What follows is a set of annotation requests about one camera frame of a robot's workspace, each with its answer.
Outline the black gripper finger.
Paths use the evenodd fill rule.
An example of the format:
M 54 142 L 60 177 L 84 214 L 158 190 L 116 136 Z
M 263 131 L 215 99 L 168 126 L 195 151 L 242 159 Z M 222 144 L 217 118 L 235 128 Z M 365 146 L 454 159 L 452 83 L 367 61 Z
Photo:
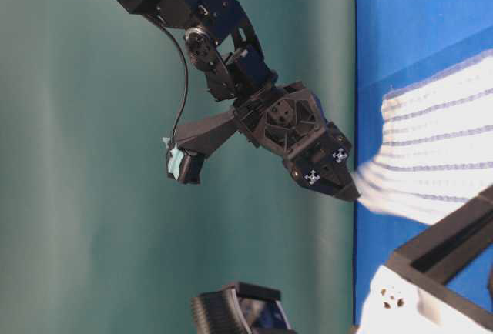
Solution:
M 333 122 L 326 122 L 325 129 L 316 140 L 311 160 L 325 179 L 346 180 L 351 143 Z

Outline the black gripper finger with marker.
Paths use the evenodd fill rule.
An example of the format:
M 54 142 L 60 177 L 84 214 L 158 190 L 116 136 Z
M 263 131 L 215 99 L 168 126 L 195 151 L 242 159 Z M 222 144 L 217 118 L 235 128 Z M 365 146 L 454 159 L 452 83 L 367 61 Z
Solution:
M 360 193 L 347 168 L 347 150 L 337 145 L 323 148 L 314 145 L 283 165 L 301 187 L 347 202 L 356 200 Z

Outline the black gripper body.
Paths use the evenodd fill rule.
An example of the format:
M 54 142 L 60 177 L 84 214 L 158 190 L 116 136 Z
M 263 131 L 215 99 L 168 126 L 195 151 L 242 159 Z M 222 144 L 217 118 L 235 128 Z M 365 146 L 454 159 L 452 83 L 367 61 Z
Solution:
M 325 165 L 334 158 L 334 131 L 318 97 L 302 82 L 264 88 L 236 99 L 231 112 L 238 130 L 256 147 L 285 161 Z

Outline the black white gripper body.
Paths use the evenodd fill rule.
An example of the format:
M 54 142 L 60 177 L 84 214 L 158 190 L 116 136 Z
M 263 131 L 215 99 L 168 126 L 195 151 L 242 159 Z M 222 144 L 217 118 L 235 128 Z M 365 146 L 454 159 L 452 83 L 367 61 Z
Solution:
M 446 284 L 492 244 L 492 187 L 395 249 L 385 266 L 418 289 L 418 317 L 440 329 L 491 333 L 492 314 Z

